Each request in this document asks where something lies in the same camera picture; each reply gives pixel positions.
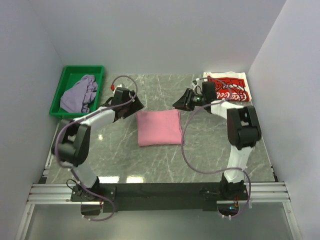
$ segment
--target green basket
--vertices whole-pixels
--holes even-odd
[[[101,87],[103,84],[104,78],[104,67],[99,65],[69,65],[65,66],[61,78],[58,84],[58,87],[55,91],[55,95],[50,107],[49,114],[55,116],[57,118],[78,118],[84,115],[87,115],[88,112],[67,112],[60,107],[60,98],[64,94],[65,91],[72,88],[76,82],[78,82],[84,75],[94,75],[95,82],[98,85],[96,90],[96,96],[94,101],[91,102],[88,107],[90,109],[90,113],[97,110],[98,100],[101,91]]]

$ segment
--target gray towel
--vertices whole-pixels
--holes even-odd
[[[84,75],[72,88],[65,91],[60,107],[68,113],[88,113],[88,104],[96,97],[98,84],[94,75]]]

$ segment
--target white wall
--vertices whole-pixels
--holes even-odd
[[[285,0],[29,0],[64,64],[247,72]]]
[[[275,172],[306,240],[320,238],[320,1],[287,0],[248,79]]]
[[[0,238],[12,240],[41,177],[62,62],[27,0],[0,1]]]

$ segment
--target tabletop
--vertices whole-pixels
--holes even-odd
[[[111,82],[118,75],[109,75],[100,94],[103,104],[113,93]],[[144,104],[142,111],[173,109],[177,101],[189,88],[192,80],[201,74],[138,74],[130,75],[138,85],[138,97]],[[126,78],[122,83],[134,90]],[[251,105],[251,102],[238,102]],[[184,127],[190,112],[181,111],[181,126]],[[203,175],[191,170],[183,160],[180,145],[138,146],[136,116],[107,124],[91,133],[88,163],[104,183],[188,183],[219,182],[221,173]],[[200,111],[190,122],[184,150],[191,164],[199,170],[210,171],[227,167],[231,145],[227,136],[227,121],[217,115]],[[58,166],[55,157],[47,177],[47,184],[64,184],[72,178],[70,172]],[[273,182],[267,150],[263,139],[258,141],[247,162],[247,172],[253,182]]]

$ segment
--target pink cloth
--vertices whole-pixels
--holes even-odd
[[[142,146],[181,144],[180,112],[139,111],[136,113],[138,144]]]

